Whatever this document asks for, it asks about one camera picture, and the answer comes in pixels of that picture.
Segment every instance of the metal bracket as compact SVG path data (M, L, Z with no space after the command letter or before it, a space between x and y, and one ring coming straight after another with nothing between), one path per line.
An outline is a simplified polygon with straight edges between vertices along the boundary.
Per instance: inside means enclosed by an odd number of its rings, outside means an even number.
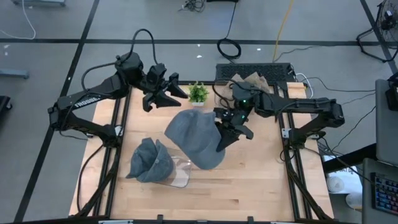
M116 127L114 127L114 132L116 133L116 135L119 135L119 133L121 132L120 136L123 136L123 127L121 125L117 125ZM88 138L93 138L94 134L87 133L86 136Z
M254 218L248 217L248 224L254 224Z
M280 131L282 132L282 138L283 139L289 139L289 131L291 130L291 128L282 128ZM319 134L313 134L310 137L308 137L309 139L313 139L313 140L318 140L319 139Z
M162 224L162 223L163 223L163 215L157 215L156 224Z

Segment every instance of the white cable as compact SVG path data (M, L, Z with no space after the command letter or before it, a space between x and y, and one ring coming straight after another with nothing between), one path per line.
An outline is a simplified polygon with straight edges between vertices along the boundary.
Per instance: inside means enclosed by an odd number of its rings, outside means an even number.
M16 37L16 36L14 36L14 35L8 34L7 32L5 32L5 31L3 31L3 30L0 30L0 32L2 32L3 34L5 34L5 35L7 35L7 36L9 36L9 37L15 38L15 39L33 40L33 39L36 38L36 30L33 28L32 23L30 23L30 20L29 20L29 18L27 17L27 14L26 14L26 11L25 11L25 0L22 0L22 10L23 10L23 12L24 12L24 15L25 15L25 18L26 18L27 22L28 22L29 25L30 25L30 28L32 28L33 37Z
M307 82L307 84L308 84L308 87L310 88L310 91L311 91L311 96L310 96L310 99L313 97L313 90L312 90L312 86L311 86L311 83L309 82L309 80L307 79L307 77L304 75L304 74L302 74L302 73L296 73L296 76L297 75L302 75L303 77L304 77L304 80Z

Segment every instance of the table leg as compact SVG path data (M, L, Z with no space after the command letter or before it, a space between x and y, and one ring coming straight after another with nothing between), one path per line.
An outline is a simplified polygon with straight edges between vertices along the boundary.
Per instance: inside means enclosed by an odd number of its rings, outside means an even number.
M29 72L26 70L0 68L0 77L16 77L16 78L28 79Z
M370 144L358 149L357 151L340 156L339 159L347 163L350 166L361 164L365 158L370 158L377 160L376 158L376 143ZM330 172L338 171L344 169L346 166L342 164L338 159L331 159L329 161L323 162L323 171L328 174Z
M15 5L19 5L21 3L22 0L11 0L12 3L14 3ZM62 7L65 7L65 0L25 0L25 3L56 3L61 5Z

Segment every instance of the small green plant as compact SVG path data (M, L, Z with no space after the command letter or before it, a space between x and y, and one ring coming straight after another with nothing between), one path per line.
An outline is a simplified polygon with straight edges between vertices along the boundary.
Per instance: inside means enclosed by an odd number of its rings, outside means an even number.
M192 103L206 101L209 94L209 91L207 91L204 84L202 83L201 85L198 85L198 82L193 85L189 85L189 91L189 102Z

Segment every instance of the gray fabric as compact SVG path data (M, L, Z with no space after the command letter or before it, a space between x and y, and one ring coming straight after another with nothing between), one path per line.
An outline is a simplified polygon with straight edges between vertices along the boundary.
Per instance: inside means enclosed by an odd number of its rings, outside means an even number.
M221 134L217 130L215 117L214 112L181 111L164 133L201 169L214 169L225 156L225 150L216 152Z
M156 140L145 138L131 157L130 173L126 178L137 178L139 182L165 180L174 169L174 163L167 148Z

